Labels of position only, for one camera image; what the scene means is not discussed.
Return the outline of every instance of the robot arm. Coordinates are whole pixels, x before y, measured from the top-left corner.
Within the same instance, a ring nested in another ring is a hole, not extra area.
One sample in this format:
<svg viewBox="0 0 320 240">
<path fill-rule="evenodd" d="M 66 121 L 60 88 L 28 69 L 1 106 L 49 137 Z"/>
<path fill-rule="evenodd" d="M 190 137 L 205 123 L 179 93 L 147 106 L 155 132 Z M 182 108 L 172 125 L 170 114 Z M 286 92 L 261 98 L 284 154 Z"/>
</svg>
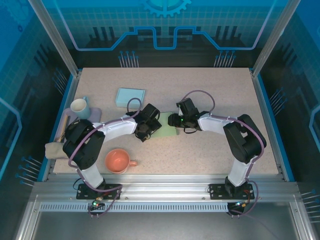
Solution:
<svg viewBox="0 0 320 240">
<path fill-rule="evenodd" d="M 254 159 L 262 152 L 261 144 L 254 134 L 239 122 L 252 128 L 261 138 L 264 147 L 267 143 L 252 119 L 243 114 L 237 119 L 214 116 L 207 111 L 199 112 L 190 98 L 178 102 L 179 114 L 169 116 L 168 124 L 184 130 L 210 131 L 226 136 L 234 156 L 233 166 L 225 180 L 225 189 L 232 196 L 237 188 L 246 183 Z"/>
<path fill-rule="evenodd" d="M 97 129 L 90 138 L 76 152 L 73 161 L 85 181 L 95 189 L 104 189 L 104 179 L 98 171 L 96 160 L 102 144 L 122 135 L 135 134 L 142 142 L 162 125 L 156 119 L 160 111 L 148 104 L 136 116 L 135 112 L 127 112 L 120 119 L 104 123 L 91 123 L 88 120 L 79 120 L 71 124 L 65 131 L 66 142 L 63 151 L 70 158 L 76 147 L 92 130 Z"/>
</svg>

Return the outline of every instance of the glass panel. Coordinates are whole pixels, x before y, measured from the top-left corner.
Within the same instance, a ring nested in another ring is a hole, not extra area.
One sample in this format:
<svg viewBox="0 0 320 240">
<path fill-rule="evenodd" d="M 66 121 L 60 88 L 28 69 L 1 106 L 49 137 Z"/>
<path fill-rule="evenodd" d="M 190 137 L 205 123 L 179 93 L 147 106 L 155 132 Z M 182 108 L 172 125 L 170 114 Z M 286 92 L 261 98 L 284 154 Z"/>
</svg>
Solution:
<svg viewBox="0 0 320 240">
<path fill-rule="evenodd" d="M 301 0 L 260 73 L 295 180 L 299 182 L 302 193 L 316 189 L 318 194 L 320 191 L 319 11 L 319 2 Z"/>
<path fill-rule="evenodd" d="M 0 1 L 0 33 L 0 232 L 13 239 L 39 173 L 21 159 L 42 162 L 70 74 L 28 1 Z"/>
<path fill-rule="evenodd" d="M 80 68 L 252 67 L 286 3 L 44 1 Z"/>
</svg>

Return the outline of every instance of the light blue box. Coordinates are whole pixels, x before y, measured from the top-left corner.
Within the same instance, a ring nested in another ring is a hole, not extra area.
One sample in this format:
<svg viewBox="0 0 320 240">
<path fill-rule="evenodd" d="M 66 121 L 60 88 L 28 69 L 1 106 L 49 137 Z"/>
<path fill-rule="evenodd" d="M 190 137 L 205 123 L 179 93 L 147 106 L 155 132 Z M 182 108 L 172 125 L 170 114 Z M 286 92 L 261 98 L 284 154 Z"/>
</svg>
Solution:
<svg viewBox="0 0 320 240">
<path fill-rule="evenodd" d="M 144 103 L 146 90 L 143 89 L 132 89 L 132 88 L 122 88 L 120 87 L 115 98 L 115 105 L 119 108 L 126 108 L 130 99 L 138 98 Z M 130 109 L 139 109 L 139 101 L 132 100 L 129 104 Z"/>
</svg>

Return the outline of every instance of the orange cup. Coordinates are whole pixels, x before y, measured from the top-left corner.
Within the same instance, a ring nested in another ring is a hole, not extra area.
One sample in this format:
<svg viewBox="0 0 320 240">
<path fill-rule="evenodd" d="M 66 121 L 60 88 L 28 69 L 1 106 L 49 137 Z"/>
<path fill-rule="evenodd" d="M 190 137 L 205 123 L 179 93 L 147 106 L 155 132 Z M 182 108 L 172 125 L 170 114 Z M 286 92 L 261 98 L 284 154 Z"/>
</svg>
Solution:
<svg viewBox="0 0 320 240">
<path fill-rule="evenodd" d="M 124 174 L 128 167 L 136 167 L 136 161 L 130 161 L 129 154 L 120 148 L 110 151 L 104 160 L 105 167 L 113 174 Z"/>
</svg>

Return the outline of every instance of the white mug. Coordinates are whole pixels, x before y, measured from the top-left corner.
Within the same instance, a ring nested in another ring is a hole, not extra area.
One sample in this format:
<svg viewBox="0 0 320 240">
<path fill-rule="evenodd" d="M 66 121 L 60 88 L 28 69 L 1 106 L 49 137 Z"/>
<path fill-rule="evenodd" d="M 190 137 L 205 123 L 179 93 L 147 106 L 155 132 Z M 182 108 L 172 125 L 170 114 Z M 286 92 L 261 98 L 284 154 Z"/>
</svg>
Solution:
<svg viewBox="0 0 320 240">
<path fill-rule="evenodd" d="M 72 112 L 74 112 L 80 119 L 88 119 L 91 116 L 89 100 L 87 96 L 74 100 L 71 103 L 70 108 Z"/>
</svg>

